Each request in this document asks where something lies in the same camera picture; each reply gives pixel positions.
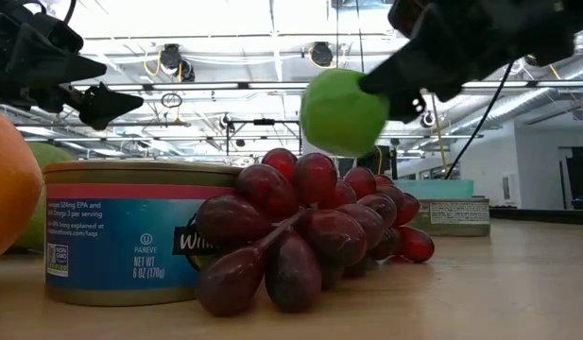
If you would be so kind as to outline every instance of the wooden table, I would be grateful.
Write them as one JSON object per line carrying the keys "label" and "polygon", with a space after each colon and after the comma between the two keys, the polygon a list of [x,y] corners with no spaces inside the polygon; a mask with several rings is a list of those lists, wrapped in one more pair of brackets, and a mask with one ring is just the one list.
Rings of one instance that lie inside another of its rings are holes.
{"label": "wooden table", "polygon": [[494,221],[490,238],[437,238],[429,264],[346,280],[309,314],[213,318],[197,302],[78,307],[43,297],[42,261],[0,262],[0,340],[583,339],[583,227]]}

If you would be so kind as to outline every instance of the green ball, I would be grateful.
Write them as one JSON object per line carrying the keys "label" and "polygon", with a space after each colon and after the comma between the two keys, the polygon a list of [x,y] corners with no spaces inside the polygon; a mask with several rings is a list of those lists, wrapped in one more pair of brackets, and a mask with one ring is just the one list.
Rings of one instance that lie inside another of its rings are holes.
{"label": "green ball", "polygon": [[389,104],[364,93],[364,74],[330,69],[316,76],[301,99],[300,124],[312,145],[340,156],[368,153],[386,124]]}
{"label": "green ball", "polygon": [[[75,158],[66,150],[55,147],[50,144],[42,143],[28,143],[33,155],[39,166],[43,169],[46,165],[55,162],[73,161]],[[43,238],[45,224],[45,189],[42,190],[42,195],[35,207],[35,212],[28,221],[25,233],[18,238],[13,248],[31,249],[36,251],[43,251]]]}

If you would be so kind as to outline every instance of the robotic arm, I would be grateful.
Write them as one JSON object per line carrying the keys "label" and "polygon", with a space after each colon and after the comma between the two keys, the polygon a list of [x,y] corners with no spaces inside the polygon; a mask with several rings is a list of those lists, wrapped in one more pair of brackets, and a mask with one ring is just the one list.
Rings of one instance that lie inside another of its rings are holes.
{"label": "robotic arm", "polygon": [[389,98],[390,120],[425,110],[420,89],[447,101],[531,55],[540,66],[570,57],[583,30],[583,0],[396,0],[388,21],[410,42],[360,81]]}
{"label": "robotic arm", "polygon": [[[42,12],[33,14],[22,6],[28,3],[40,5]],[[48,16],[38,1],[0,0],[0,104],[54,113],[67,104],[95,129],[142,106],[141,97],[112,92],[103,83],[85,93],[73,89],[70,82],[100,77],[107,70],[80,56],[81,47],[81,37]]]}

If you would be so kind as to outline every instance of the orange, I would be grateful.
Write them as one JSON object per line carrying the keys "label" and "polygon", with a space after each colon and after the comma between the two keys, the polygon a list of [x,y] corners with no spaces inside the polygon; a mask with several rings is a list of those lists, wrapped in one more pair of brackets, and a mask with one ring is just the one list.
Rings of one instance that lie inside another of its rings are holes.
{"label": "orange", "polygon": [[43,187],[25,139],[0,114],[0,255],[23,233]]}

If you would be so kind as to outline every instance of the can label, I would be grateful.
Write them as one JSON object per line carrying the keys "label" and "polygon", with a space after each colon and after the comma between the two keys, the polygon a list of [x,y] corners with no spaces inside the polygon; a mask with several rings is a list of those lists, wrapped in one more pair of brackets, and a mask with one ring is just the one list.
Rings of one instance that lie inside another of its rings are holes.
{"label": "can label", "polygon": [[217,249],[197,233],[207,198],[232,188],[153,184],[50,184],[45,277],[86,290],[192,288]]}

